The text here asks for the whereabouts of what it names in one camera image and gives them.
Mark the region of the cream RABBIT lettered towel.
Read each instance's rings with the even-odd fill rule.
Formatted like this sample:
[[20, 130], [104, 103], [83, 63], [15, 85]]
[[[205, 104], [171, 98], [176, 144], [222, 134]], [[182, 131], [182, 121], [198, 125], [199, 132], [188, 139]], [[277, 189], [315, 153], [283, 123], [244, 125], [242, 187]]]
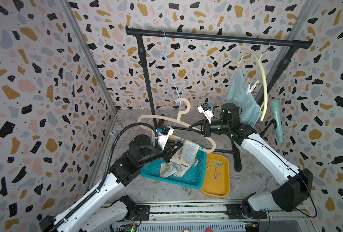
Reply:
[[192, 141], [176, 135], [171, 135], [169, 139], [183, 144], [182, 147], [179, 148], [178, 151], [172, 156], [171, 162], [191, 168], [200, 146]]

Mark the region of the beige plastic hanger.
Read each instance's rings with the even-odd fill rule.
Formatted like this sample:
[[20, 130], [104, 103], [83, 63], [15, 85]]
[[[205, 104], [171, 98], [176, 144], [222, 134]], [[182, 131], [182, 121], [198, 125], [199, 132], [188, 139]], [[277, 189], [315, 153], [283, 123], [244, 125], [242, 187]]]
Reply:
[[[179, 124], [179, 125], [182, 125], [182, 126], [185, 126], [188, 128], [190, 126], [190, 124], [185, 123], [185, 122], [181, 121], [180, 119], [181, 119], [182, 115], [185, 115], [190, 111], [191, 105], [190, 105], [189, 100], [186, 98], [181, 98], [181, 101], [187, 105], [187, 109], [184, 111], [180, 110], [178, 112], [178, 116], [176, 119], [169, 118], [166, 116], [159, 116], [159, 115], [142, 115], [138, 118], [138, 122], [141, 122], [143, 119], [163, 119], [165, 121], [173, 122], [173, 123], [176, 123], [176, 124]], [[216, 147], [217, 147], [215, 141], [213, 139], [211, 139], [210, 137], [207, 137], [205, 139], [208, 140], [212, 144], [212, 148], [200, 148], [200, 150], [203, 152], [206, 152], [206, 153], [214, 152], [216, 150]]]

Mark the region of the pink clothespin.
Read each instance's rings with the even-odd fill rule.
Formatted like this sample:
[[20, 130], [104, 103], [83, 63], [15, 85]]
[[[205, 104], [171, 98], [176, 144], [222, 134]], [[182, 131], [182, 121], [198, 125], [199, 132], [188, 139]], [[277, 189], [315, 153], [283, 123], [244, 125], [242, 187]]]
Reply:
[[215, 174], [214, 174], [214, 180], [217, 180], [220, 177], [221, 173], [218, 172], [218, 170], [215, 170]]

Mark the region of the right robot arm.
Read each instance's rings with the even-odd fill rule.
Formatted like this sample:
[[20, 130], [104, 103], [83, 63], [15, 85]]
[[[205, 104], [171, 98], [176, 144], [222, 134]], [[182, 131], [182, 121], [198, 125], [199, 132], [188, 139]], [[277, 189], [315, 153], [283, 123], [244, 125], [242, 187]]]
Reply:
[[275, 190], [253, 193], [243, 199], [240, 214], [252, 218], [264, 209], [292, 212], [311, 198], [313, 174], [308, 169], [301, 170], [291, 164], [271, 148], [253, 127], [242, 123], [239, 107], [235, 104], [223, 104], [219, 119], [213, 119], [213, 108], [212, 104], [206, 102], [198, 106], [198, 111], [205, 115], [205, 119], [190, 125], [189, 130], [199, 127], [200, 133], [206, 138], [212, 133], [227, 135], [232, 144], [241, 146], [264, 165], [280, 185]]

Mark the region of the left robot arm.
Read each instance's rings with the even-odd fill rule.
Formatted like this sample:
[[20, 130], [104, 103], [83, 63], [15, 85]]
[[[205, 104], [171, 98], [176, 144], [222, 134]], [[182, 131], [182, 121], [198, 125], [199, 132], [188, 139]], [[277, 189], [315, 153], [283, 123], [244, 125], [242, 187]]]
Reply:
[[[121, 135], [136, 126], [150, 128], [155, 140], [152, 141], [146, 134], [137, 135], [129, 143], [129, 149], [111, 163]], [[98, 232], [114, 222], [133, 219], [137, 205], [129, 196], [121, 197], [101, 212], [98, 210], [113, 195], [139, 176], [145, 165], [159, 159], [169, 162], [183, 146], [183, 143], [169, 140], [166, 136], [163, 137], [164, 142], [160, 145], [158, 139], [158, 130], [150, 124], [137, 122], [126, 126], [113, 142], [101, 181], [64, 212], [55, 217], [43, 218], [39, 223], [41, 230], [43, 232]]]

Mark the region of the green clothespin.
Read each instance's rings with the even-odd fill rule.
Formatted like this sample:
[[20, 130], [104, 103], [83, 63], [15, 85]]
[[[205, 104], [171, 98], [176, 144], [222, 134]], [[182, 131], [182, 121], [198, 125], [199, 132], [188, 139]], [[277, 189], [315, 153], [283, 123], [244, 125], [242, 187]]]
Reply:
[[215, 161], [215, 160], [211, 160], [211, 161], [209, 162], [209, 164], [211, 164], [211, 165], [214, 166], [214, 167], [222, 167], [222, 166], [224, 166], [223, 163], [218, 162], [218, 161]]

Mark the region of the yellow clothespin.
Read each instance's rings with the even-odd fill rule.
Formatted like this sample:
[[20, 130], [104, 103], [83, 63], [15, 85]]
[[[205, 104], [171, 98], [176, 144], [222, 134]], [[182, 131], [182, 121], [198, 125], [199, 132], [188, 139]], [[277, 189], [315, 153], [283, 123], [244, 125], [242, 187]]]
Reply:
[[207, 162], [206, 166], [205, 166], [205, 170], [208, 170], [212, 167], [213, 165], [210, 165], [210, 161]]

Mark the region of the light teal towel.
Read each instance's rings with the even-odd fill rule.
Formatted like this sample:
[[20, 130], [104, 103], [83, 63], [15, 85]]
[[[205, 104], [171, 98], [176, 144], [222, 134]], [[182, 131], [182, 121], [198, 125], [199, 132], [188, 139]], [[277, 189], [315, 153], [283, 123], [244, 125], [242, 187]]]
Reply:
[[240, 108], [239, 114], [242, 123], [254, 127], [260, 118], [259, 105], [253, 95], [251, 93], [247, 94], [244, 89], [246, 80], [247, 78], [244, 77], [242, 70], [239, 69], [231, 84], [227, 101]]

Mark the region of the cream towel blue cartoon print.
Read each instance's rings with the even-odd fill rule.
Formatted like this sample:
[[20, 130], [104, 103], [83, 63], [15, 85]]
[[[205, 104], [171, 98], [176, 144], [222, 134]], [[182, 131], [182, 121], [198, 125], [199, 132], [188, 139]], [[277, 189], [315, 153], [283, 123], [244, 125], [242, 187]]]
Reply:
[[162, 163], [160, 166], [160, 178], [167, 177], [183, 177], [186, 172], [192, 167], [186, 167], [185, 165], [177, 164], [174, 162]]

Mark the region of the blue wire hanger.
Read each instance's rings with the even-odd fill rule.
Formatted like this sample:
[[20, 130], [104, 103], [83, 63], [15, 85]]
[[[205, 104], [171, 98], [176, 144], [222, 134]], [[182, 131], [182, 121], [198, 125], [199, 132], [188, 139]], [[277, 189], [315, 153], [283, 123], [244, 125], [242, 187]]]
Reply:
[[[165, 86], [168, 88], [169, 90], [169, 93], [172, 95], [172, 98], [174, 99], [174, 102], [178, 105], [178, 106], [181, 106], [182, 104], [182, 101], [181, 101], [181, 97], [180, 97], [180, 94], [178, 92], [178, 89], [177, 89], [177, 85], [176, 85], [176, 82], [174, 80], [174, 76], [173, 76], [173, 72], [171, 70], [171, 65], [169, 63], [169, 60], [167, 58], [167, 53], [166, 53], [166, 48], [167, 48], [167, 37], [166, 37], [166, 33], [165, 31], [162, 31], [163, 32], [163, 37], [164, 37], [164, 50], [163, 50], [163, 54], [153, 54], [153, 60], [155, 62], [155, 65], [157, 67], [157, 70], [159, 72], [159, 75], [161, 76], [162, 80], [164, 81], [165, 83]], [[169, 73], [170, 73], [170, 77], [171, 77], [171, 80], [172, 80], [172, 83], [173, 83], [173, 87], [175, 88], [175, 90], [177, 91], [177, 96], [175, 96], [175, 94], [173, 93], [173, 89], [169, 86], [169, 84], [167, 83], [167, 78], [164, 77], [164, 75], [161, 73], [161, 70], [159, 69], [159, 66], [158, 66], [158, 63], [157, 63], [157, 60], [156, 60], [156, 56], [160, 56], [162, 58], [165, 59], [166, 61], [166, 64], [167, 64], [167, 67], [169, 69]]]

